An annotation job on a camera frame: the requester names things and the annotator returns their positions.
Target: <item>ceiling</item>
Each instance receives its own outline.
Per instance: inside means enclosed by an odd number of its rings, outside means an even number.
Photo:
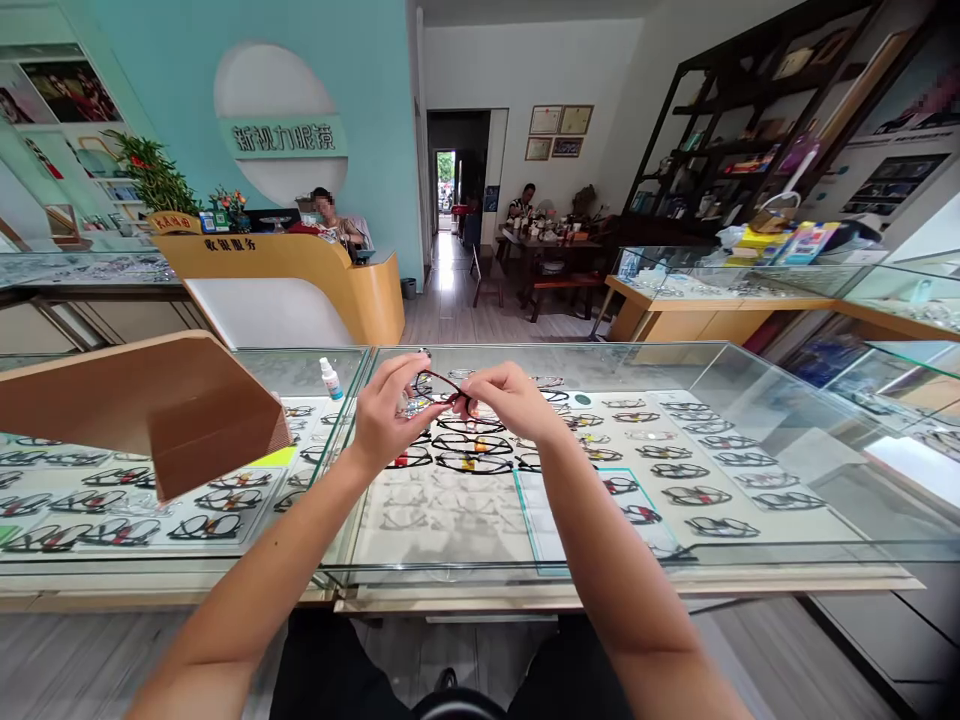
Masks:
[[[643,17],[661,0],[419,0],[427,27]]]

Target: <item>forearm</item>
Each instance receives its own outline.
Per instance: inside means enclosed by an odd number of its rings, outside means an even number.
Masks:
[[[180,631],[164,669],[258,662],[375,475],[345,450],[217,583]]]
[[[537,450],[570,573],[608,651],[699,651],[683,603],[573,434]]]

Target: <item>hallway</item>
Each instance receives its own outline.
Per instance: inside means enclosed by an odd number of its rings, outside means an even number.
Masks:
[[[504,284],[502,309],[496,295],[487,294],[474,309],[477,281],[470,275],[470,264],[470,253],[460,240],[441,231],[423,294],[403,303],[406,327],[401,344],[586,342],[594,320],[574,315],[574,309],[557,293],[544,300],[539,320],[529,322],[530,307],[521,309],[517,300],[516,270]],[[496,263],[493,273],[502,277]],[[596,293],[594,299],[600,298],[602,293]],[[606,329],[607,323],[601,323],[600,333]]]

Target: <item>hand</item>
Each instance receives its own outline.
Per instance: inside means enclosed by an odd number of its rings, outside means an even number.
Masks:
[[[430,358],[425,354],[392,358],[357,396],[357,431],[347,450],[374,476],[399,457],[440,413],[450,409],[449,404],[436,404],[411,418],[397,417],[400,394],[428,367]]]
[[[463,381],[460,389],[493,408],[500,422],[522,438],[539,443],[570,433],[536,383],[516,363],[505,362],[475,372]],[[462,399],[454,409],[464,420],[469,419]]]

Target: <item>store sign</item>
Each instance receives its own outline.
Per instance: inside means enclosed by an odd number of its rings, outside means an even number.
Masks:
[[[347,155],[339,115],[226,118],[220,131],[235,160]]]

